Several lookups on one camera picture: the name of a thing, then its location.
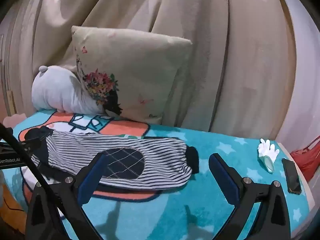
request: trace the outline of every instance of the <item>red bag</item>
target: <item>red bag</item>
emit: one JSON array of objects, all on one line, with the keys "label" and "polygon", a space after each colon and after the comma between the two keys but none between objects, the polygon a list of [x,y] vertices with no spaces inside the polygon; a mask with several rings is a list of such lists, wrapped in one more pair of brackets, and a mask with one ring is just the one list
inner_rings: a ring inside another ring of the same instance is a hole
[{"label": "red bag", "polygon": [[314,139],[307,147],[302,150],[293,151],[290,153],[291,157],[294,159],[300,170],[302,171],[303,176],[309,182],[316,170],[320,165],[320,141],[312,148],[309,147],[317,140],[320,139],[318,136]]}]

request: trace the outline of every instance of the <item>teal blanket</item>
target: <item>teal blanket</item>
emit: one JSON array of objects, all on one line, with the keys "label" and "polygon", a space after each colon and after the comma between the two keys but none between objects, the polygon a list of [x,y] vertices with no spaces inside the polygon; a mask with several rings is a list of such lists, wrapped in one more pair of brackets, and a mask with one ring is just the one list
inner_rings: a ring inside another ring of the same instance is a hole
[{"label": "teal blanket", "polygon": [[[161,125],[118,121],[99,116],[82,116],[42,111],[29,117],[14,129],[14,135],[23,140],[25,132],[38,125],[72,132],[95,131],[105,134],[131,134],[135,136],[177,137],[199,153],[200,172],[192,175],[182,188],[162,192],[135,192],[129,195],[95,192],[83,206],[97,231],[107,240],[211,240],[233,210],[228,204],[208,167],[208,158],[219,153],[242,177],[254,182],[270,184],[281,182],[287,200],[290,226],[293,231],[307,217],[309,208],[302,189],[301,195],[289,194],[280,153],[270,174],[258,161],[258,140],[236,138],[222,134],[200,132]],[[35,181],[26,168],[4,170],[6,183],[22,207],[27,203]],[[252,209],[238,239],[244,239],[257,214],[259,203]],[[70,238],[77,239],[67,220],[63,223]]]}]

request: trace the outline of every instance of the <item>beige curtain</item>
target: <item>beige curtain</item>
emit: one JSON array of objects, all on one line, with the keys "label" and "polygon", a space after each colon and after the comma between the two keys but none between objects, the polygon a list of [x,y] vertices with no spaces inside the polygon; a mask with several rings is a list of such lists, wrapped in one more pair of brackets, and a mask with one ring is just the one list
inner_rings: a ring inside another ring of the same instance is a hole
[{"label": "beige curtain", "polygon": [[273,137],[282,124],[295,65],[279,0],[19,0],[15,6],[5,65],[19,114],[34,112],[31,85],[40,65],[74,70],[70,29],[82,25],[193,42],[162,124],[246,137]]}]

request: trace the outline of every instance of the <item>black phone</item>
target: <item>black phone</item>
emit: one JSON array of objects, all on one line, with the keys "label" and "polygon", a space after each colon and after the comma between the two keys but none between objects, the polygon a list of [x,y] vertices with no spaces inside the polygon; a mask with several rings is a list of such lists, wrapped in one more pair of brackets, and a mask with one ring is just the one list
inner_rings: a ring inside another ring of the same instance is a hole
[{"label": "black phone", "polygon": [[294,162],[289,161],[285,158],[282,159],[285,177],[287,179],[289,193],[301,194],[301,185],[299,176],[297,173],[296,165]]}]

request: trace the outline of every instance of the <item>metal bolt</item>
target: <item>metal bolt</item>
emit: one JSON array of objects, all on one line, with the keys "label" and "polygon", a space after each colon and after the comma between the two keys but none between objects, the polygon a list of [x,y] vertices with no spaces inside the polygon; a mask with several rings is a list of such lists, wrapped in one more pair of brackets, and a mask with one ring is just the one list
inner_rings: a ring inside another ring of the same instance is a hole
[{"label": "metal bolt", "polygon": [[243,178],[244,183],[246,184],[250,184],[252,182],[252,179],[250,179],[249,177],[244,177]]},{"label": "metal bolt", "polygon": [[66,177],[66,179],[64,181],[66,183],[71,183],[71,182],[73,182],[73,177]]},{"label": "metal bolt", "polygon": [[277,181],[277,180],[275,180],[275,181],[273,182],[273,184],[274,184],[276,187],[280,187],[280,186],[281,186],[280,182]]}]

